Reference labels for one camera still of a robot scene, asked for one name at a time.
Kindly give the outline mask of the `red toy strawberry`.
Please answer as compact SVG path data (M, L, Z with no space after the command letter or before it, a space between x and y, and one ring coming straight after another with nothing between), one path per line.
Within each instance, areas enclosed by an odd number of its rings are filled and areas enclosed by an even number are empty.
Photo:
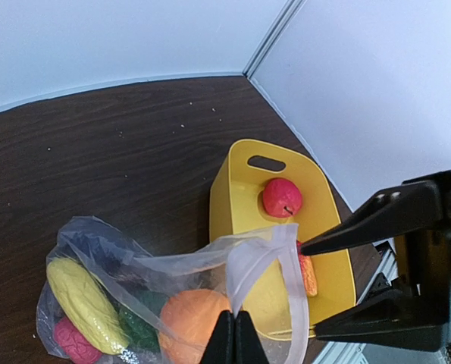
M299 188L290 180L275 178L268 181L262 191L265 211L275 218L289 218L302 208L303 198Z

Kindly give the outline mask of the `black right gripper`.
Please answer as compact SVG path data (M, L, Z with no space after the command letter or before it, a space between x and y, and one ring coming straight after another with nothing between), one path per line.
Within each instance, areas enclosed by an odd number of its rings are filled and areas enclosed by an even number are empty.
M431 352L451 344L451 170L378 191L300 252L332 253L391 237L399 279L413 297L385 290L316 324L317 339Z

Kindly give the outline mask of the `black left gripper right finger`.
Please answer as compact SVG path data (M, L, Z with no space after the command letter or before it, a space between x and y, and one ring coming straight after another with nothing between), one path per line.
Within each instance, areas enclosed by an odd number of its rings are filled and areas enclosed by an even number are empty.
M236 364L268 364L268 358L247 311L240 311L235 319L234 362Z

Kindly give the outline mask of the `clear zip top bag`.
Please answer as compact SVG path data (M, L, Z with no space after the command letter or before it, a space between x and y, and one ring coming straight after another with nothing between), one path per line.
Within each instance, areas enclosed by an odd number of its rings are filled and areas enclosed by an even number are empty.
M163 293L169 299L185 290L208 289L225 295L234 320L251 289L274 261L280 263L287 290L292 334L288 341L268 339L256 330L269 363L301 363L305 358L309 336L308 299L302 282L296 248L296 224L282 224L242 234L223 236L195 251L174 256L153 256L135 240L117 228L92 216L74 217L58 232L57 243L47 255L46 267L55 258L70 258L84 267L93 277L117 312L125 306L152 327L170 337L175 334L164 325L160 316L152 313L131 292L106 273L89 266L86 257L70 242L73 233L94 233L108 238L133 252L130 266L147 284L147 290ZM49 283L43 286L36 307L36 332L50 355L72 360L54 339L54 329L67 317L56 300ZM102 353L96 363L172 363L159 344L160 351L135 349L130 344L121 355Z

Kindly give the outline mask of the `purple toy eggplant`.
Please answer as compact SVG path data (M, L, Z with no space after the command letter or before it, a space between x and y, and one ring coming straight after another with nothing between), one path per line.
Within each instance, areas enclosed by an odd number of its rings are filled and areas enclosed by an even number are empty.
M138 271L130 266L133 252L94 233L73 233L70 242L86 257L89 266L97 267L127 290L147 290Z

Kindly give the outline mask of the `orange toy fruit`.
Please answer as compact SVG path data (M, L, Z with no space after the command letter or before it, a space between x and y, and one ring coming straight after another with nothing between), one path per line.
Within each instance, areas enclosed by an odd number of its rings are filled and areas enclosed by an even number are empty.
M185 290L172 296L161 308L160 319L174 337L160 332L161 348L172 363L198 363L223 311L230 301L208 289Z

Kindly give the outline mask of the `green toy lime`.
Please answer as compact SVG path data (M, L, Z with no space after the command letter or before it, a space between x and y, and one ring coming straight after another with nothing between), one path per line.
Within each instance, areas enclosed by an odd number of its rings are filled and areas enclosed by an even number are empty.
M156 316L160 316L161 309L168 301L169 296L150 290L138 290L137 299ZM153 353L160 351L158 331L149 323L122 305L119 306L118 318L133 348L148 350Z

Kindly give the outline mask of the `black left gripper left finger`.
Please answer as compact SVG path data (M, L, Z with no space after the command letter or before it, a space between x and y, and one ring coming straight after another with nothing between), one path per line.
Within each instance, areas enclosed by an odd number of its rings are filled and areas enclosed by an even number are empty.
M233 313L222 311L201 358L201 364L232 364L235 320Z

